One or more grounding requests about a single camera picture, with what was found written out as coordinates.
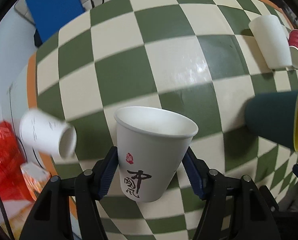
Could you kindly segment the white calligraphy paper cup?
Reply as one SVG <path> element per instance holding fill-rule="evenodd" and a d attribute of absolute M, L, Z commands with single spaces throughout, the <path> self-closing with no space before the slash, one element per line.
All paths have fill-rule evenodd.
<path fill-rule="evenodd" d="M 120 108 L 114 118 L 122 192 L 135 202 L 158 200 L 198 133 L 197 124 L 181 114 L 143 106 Z"/>

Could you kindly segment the plain white paper cup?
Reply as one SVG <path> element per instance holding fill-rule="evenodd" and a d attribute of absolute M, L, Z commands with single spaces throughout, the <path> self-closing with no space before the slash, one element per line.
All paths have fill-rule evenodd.
<path fill-rule="evenodd" d="M 277 16 L 259 16 L 248 26 L 271 70 L 292 66 L 288 39 Z"/>

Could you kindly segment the white paper cup lying left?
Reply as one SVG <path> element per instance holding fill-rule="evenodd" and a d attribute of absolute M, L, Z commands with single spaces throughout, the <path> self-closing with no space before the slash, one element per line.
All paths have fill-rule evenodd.
<path fill-rule="evenodd" d="M 74 126 L 37 108 L 21 117 L 19 132 L 25 144 L 52 157 L 68 159 L 76 149 Z"/>

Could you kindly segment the orange wet wipes pack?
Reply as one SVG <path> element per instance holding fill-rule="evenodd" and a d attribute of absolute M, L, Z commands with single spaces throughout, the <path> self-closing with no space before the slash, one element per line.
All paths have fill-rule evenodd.
<path fill-rule="evenodd" d="M 23 163 L 20 169 L 28 191 L 34 201 L 37 200 L 44 186 L 51 178 L 51 174 L 35 163 Z"/>

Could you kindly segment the dark green yellow-lined cup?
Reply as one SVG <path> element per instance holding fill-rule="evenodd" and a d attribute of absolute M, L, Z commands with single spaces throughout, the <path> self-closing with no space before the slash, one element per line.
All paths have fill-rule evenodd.
<path fill-rule="evenodd" d="M 298 152 L 298 90 L 256 95 L 244 119 L 253 134 Z"/>

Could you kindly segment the red plastic bag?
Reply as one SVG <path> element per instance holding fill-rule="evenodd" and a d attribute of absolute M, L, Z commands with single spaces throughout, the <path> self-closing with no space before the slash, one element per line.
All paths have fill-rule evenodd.
<path fill-rule="evenodd" d="M 0 122 L 0 197 L 3 201 L 33 200 L 21 172 L 23 163 L 11 124 Z"/>

